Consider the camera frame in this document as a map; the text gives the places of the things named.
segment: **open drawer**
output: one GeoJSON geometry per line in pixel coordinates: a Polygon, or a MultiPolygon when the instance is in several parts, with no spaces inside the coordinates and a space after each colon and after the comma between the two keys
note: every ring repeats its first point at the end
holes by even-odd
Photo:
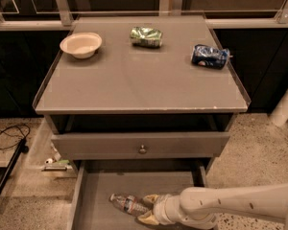
{"type": "Polygon", "coordinates": [[[53,135],[61,157],[70,160],[219,156],[228,132],[65,133],[53,135]]]}
{"type": "Polygon", "coordinates": [[[203,174],[193,171],[198,168],[202,166],[190,159],[82,161],[67,229],[194,230],[180,224],[144,225],[114,208],[108,199],[113,193],[177,195],[202,181],[203,174]]]}

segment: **gray table surface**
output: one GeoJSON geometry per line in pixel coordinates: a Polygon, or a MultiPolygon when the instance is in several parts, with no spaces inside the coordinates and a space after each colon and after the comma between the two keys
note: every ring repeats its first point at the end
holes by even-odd
{"type": "Polygon", "coordinates": [[[84,17],[73,33],[103,39],[88,59],[63,54],[36,106],[39,114],[243,112],[228,67],[192,65],[196,44],[216,46],[201,16],[84,17]],[[159,49],[132,46],[133,26],[163,31],[159,49]]]}

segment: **speckled floor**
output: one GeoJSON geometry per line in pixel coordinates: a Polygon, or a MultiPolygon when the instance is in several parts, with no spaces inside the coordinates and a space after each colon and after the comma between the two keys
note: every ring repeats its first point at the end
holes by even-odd
{"type": "MultiPolygon", "coordinates": [[[[76,179],[41,171],[45,159],[53,153],[50,131],[41,119],[0,120],[0,127],[14,123],[26,123],[32,128],[28,137],[30,151],[19,158],[0,198],[0,229],[66,229],[76,179]]],[[[266,114],[241,114],[230,134],[224,152],[207,175],[209,187],[288,182],[288,122],[278,127],[266,114]]],[[[0,166],[11,154],[10,150],[0,151],[0,166]]],[[[220,230],[283,229],[283,224],[229,214],[220,215],[218,226],[220,230]]]]}

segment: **black pole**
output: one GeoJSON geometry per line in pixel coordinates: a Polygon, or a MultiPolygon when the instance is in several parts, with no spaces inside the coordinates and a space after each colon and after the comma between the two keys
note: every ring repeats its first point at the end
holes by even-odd
{"type": "Polygon", "coordinates": [[[23,138],[20,140],[20,142],[17,145],[17,148],[14,152],[14,154],[12,155],[12,158],[9,162],[8,167],[5,169],[4,174],[2,174],[1,178],[0,178],[0,195],[2,193],[2,190],[4,189],[6,182],[8,181],[10,174],[12,173],[12,169],[15,166],[18,157],[20,155],[21,152],[27,153],[28,152],[28,147],[26,146],[26,139],[23,138]]]}

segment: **blue can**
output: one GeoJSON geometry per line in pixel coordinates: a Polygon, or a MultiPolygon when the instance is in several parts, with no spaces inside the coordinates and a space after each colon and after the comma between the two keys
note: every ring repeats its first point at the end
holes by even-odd
{"type": "Polygon", "coordinates": [[[228,63],[229,57],[229,49],[219,50],[198,44],[194,46],[191,61],[195,65],[222,69],[228,63]]]}

